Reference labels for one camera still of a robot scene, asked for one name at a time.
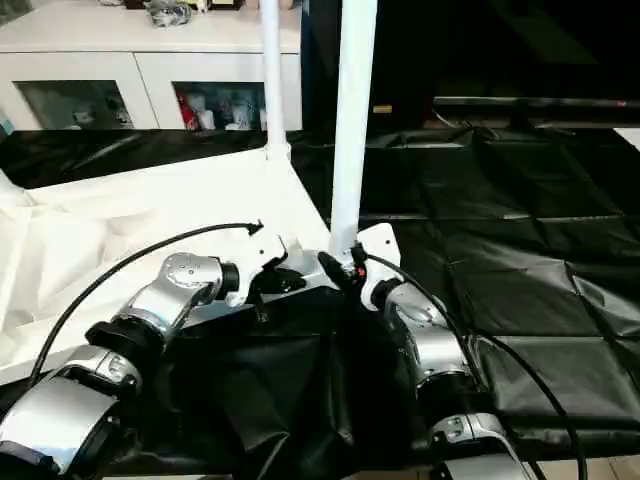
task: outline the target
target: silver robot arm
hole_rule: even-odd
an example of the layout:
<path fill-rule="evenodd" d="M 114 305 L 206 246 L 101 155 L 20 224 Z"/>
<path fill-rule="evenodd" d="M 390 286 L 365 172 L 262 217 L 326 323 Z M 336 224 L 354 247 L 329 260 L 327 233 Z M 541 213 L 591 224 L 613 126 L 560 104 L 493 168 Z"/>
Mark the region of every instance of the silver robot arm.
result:
<path fill-rule="evenodd" d="M 190 310 L 215 300 L 237 305 L 241 285 L 273 260 L 266 257 L 243 271 L 213 257 L 168 257 L 157 278 L 110 322 L 87 332 L 88 345 L 7 413 L 0 424 L 0 479 L 100 478 L 127 430 L 129 401 L 152 377 Z"/>
<path fill-rule="evenodd" d="M 414 285 L 396 276 L 379 281 L 371 303 L 406 353 L 428 428 L 429 447 L 441 458 L 443 480 L 527 480 L 529 475 L 495 415 L 490 395 L 473 378 L 457 337 Z"/>

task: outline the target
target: white metal pole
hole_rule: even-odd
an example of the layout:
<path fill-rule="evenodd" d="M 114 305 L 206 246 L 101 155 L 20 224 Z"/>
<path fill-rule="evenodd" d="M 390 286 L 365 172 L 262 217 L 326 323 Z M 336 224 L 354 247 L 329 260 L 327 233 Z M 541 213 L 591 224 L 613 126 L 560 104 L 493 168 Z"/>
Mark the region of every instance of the white metal pole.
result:
<path fill-rule="evenodd" d="M 286 148 L 282 113 L 282 67 L 280 63 L 280 9 L 278 0 L 260 0 L 264 93 L 267 107 L 267 147 L 277 155 Z"/>
<path fill-rule="evenodd" d="M 377 0 L 343 0 L 329 251 L 348 261 L 358 233 Z"/>

